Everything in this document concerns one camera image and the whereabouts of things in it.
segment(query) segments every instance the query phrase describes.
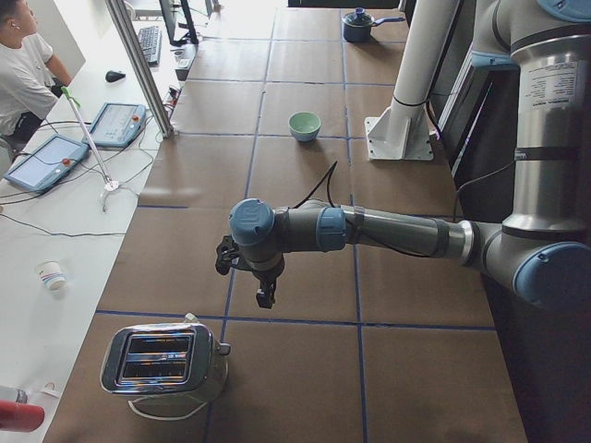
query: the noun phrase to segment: computer mouse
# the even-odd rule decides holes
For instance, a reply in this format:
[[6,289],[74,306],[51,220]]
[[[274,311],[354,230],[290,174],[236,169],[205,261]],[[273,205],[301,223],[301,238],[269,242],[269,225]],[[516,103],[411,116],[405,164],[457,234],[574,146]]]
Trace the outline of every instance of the computer mouse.
[[109,83],[113,83],[114,81],[120,80],[125,76],[126,75],[121,71],[108,71],[104,75],[104,79],[107,80]]

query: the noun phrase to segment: man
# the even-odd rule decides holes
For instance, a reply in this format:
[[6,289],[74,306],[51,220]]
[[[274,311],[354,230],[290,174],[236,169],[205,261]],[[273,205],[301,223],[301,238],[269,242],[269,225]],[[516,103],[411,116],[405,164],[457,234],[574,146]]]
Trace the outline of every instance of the man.
[[47,69],[64,85],[72,77],[53,48],[37,33],[25,0],[0,0],[0,134],[29,141],[57,98]]

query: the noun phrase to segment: green bowl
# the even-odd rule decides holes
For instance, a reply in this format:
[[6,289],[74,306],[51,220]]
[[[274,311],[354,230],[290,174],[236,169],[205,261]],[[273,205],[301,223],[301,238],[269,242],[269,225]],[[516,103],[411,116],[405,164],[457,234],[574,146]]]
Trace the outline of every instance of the green bowl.
[[297,141],[311,141],[320,132],[320,117],[314,113],[295,113],[289,117],[289,132]]

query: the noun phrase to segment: red cylinder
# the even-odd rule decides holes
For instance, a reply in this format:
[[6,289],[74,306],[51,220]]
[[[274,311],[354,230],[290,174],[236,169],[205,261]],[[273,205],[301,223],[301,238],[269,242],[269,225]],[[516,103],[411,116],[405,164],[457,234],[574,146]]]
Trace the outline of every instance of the red cylinder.
[[30,432],[43,423],[45,411],[41,406],[0,400],[0,430]]

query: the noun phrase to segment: blue joint cap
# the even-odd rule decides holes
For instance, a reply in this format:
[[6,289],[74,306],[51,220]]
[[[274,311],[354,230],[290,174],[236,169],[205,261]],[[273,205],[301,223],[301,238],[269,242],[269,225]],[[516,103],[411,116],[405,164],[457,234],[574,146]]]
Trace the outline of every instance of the blue joint cap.
[[515,272],[513,289],[543,309],[581,305],[591,298],[591,248],[562,242],[538,250]]
[[316,243],[322,252],[343,249],[346,238],[344,212],[340,208],[323,208],[316,223]]
[[263,242],[275,223],[273,210],[257,198],[248,198],[230,211],[232,238],[240,246],[253,246]]
[[591,23],[589,0],[537,0],[550,15],[574,23]]
[[511,59],[509,54],[483,53],[472,51],[472,66],[483,67],[489,70],[518,69],[519,66]]

